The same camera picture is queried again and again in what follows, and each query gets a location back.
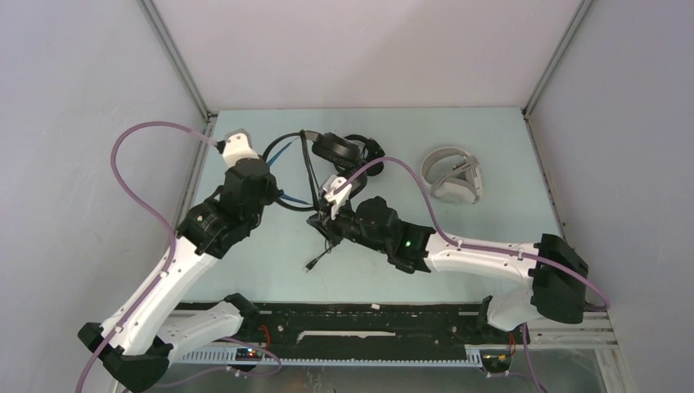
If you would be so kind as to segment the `blue black headphones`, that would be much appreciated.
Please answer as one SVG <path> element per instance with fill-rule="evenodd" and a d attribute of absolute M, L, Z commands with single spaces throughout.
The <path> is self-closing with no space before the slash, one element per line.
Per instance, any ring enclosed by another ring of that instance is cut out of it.
<path fill-rule="evenodd" d="M 270 156 L 276 145 L 290 138 L 292 140 L 297 139 L 300 142 L 304 167 L 309 179 L 311 201 L 306 202 L 304 206 L 292 205 L 289 196 L 285 192 L 281 192 L 275 202 L 284 209 L 305 213 L 316 211 L 318 208 L 318 179 L 310 154 L 329 162 L 338 171 L 352 171 L 360 169 L 366 164 L 362 159 L 360 148 L 355 143 L 335 133 L 300 130 L 284 134 L 269 143 L 262 154 L 262 158 L 268 165 L 274 164 L 280 156 L 280 152 L 273 158 Z"/>

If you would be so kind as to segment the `white headphones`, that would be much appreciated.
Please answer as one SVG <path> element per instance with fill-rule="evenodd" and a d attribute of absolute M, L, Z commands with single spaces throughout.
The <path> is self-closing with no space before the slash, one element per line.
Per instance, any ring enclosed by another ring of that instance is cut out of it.
<path fill-rule="evenodd" d="M 434 165 L 455 156 L 460 160 L 450 170 L 440 176 L 432 174 Z M 475 204 L 483 195 L 480 162 L 459 147 L 441 147 L 432 151 L 421 163 L 420 175 L 430 195 L 439 201 Z"/>

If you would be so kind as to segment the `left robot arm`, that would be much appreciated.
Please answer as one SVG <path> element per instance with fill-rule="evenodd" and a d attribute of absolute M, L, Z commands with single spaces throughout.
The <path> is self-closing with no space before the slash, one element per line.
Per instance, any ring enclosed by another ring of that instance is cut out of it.
<path fill-rule="evenodd" d="M 225 181 L 180 223 L 173 245 L 119 311 L 103 323 L 85 323 L 80 341 L 89 360 L 131 392 L 144 392 L 182 355 L 223 337 L 248 341 L 259 330 L 258 308 L 236 293 L 177 323 L 168 322 L 192 284 L 232 246 L 259 226 L 279 191 L 261 159 L 231 166 Z"/>

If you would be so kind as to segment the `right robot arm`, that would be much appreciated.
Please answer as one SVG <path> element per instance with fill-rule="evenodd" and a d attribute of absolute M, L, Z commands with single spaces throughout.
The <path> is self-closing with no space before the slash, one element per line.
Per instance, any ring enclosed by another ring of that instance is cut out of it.
<path fill-rule="evenodd" d="M 307 223 L 330 246 L 347 240 L 385 255 L 404 273 L 469 273 L 514 282 L 502 295 L 487 296 L 475 321 L 481 339 L 496 342 L 523 323 L 540 318 L 564 324 L 584 320 L 588 265 L 557 235 L 539 242 L 497 243 L 438 233 L 401 220 L 386 201 L 373 197 L 355 210 L 324 206 Z"/>

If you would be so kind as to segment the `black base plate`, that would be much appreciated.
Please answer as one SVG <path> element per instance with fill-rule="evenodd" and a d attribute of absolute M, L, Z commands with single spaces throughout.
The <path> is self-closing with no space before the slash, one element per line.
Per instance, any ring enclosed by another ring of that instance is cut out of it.
<path fill-rule="evenodd" d="M 519 348 L 523 332 L 491 327 L 485 304 L 258 302 L 237 340 L 280 358 L 465 359 L 471 346 Z"/>

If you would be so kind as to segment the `aluminium frame rail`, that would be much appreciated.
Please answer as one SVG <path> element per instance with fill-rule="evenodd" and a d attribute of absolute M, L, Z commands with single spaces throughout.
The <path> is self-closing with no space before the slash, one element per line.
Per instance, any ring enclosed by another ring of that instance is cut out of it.
<path fill-rule="evenodd" d="M 169 59 L 169 63 L 173 67 L 179 81 L 183 85 L 187 95 L 191 98 L 194 107 L 196 108 L 199 115 L 201 115 L 202 126 L 199 130 L 205 135 L 209 136 L 211 134 L 210 126 L 214 122 L 215 115 L 212 114 L 202 93 L 190 71 L 186 61 L 184 60 L 183 54 L 180 51 L 175 38 L 167 24 L 164 20 L 164 15 L 161 12 L 160 6 L 157 1 L 152 0 L 139 0 L 137 1 L 138 6 L 141 8 L 143 15 L 150 24 L 154 35 L 160 42 L 160 46 L 164 50 L 164 54 Z M 188 209 L 192 206 L 196 195 L 196 189 L 198 187 L 201 168 L 205 155 L 207 152 L 207 147 L 204 142 L 196 142 L 195 148 L 192 153 L 192 158 L 190 160 L 189 169 L 185 178 L 183 193 L 181 195 L 181 201 L 178 204 L 178 211 L 174 222 L 177 224 L 187 213 Z"/>

